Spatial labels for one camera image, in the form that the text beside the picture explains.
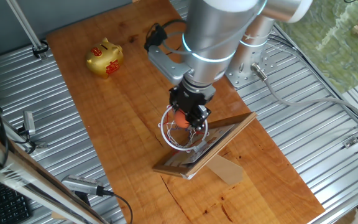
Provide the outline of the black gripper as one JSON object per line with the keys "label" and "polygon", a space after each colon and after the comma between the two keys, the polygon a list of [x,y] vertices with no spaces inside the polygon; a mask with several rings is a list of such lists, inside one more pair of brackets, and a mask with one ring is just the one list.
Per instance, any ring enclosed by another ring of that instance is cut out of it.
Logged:
{"label": "black gripper", "polygon": [[188,86],[185,82],[181,82],[169,89],[169,94],[169,104],[172,110],[175,113],[182,110],[185,114],[190,115],[192,128],[203,129],[204,122],[211,114],[211,110],[205,105],[212,100],[215,88],[212,85],[205,88],[194,88],[194,86]]}

